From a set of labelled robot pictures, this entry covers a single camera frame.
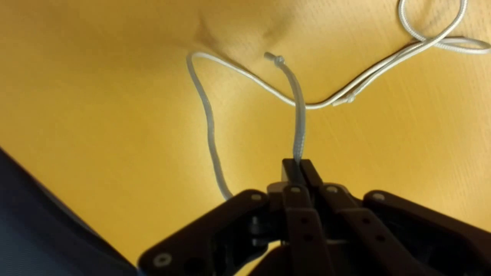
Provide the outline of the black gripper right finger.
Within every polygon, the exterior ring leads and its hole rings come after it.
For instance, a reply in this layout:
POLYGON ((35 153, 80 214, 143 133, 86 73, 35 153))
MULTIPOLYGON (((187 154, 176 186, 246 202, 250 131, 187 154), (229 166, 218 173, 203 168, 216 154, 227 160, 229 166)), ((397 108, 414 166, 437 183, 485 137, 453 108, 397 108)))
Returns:
POLYGON ((284 246, 299 276, 491 276, 491 232, 384 189, 354 197, 282 162, 284 246))

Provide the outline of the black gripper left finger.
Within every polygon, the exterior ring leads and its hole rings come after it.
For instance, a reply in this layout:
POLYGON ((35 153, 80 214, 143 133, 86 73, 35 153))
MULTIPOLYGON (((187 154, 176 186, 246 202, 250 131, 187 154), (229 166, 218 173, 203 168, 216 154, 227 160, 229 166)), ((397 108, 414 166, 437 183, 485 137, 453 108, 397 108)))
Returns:
POLYGON ((249 276, 287 276, 282 249, 269 243, 284 237, 279 193, 244 189, 169 237, 138 258, 144 276, 235 276, 255 258, 249 276))

